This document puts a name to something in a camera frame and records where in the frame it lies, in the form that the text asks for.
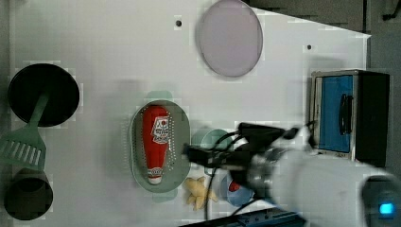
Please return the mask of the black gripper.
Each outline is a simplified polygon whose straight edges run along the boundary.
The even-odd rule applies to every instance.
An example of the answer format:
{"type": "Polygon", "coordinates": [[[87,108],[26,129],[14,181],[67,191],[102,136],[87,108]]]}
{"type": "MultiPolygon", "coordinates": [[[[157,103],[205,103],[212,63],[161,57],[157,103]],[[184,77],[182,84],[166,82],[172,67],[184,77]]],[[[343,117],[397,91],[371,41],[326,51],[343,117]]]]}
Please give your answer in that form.
{"type": "Polygon", "coordinates": [[[279,139],[291,140],[298,128],[289,130],[240,123],[237,130],[221,136],[211,148],[183,145],[183,155],[189,162],[210,168],[246,169],[253,156],[264,154],[279,139]]]}

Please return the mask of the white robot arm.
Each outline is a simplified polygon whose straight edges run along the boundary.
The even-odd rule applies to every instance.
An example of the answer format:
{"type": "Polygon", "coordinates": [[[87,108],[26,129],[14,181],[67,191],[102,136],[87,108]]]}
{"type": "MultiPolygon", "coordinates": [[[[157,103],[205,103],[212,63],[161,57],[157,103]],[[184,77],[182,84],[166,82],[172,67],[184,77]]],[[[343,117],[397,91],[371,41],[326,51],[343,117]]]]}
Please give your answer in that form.
{"type": "Polygon", "coordinates": [[[191,163],[227,170],[258,199],[298,213],[311,227],[400,227],[400,180],[381,168],[320,154],[307,125],[241,123],[233,151],[185,144],[191,163]]]}

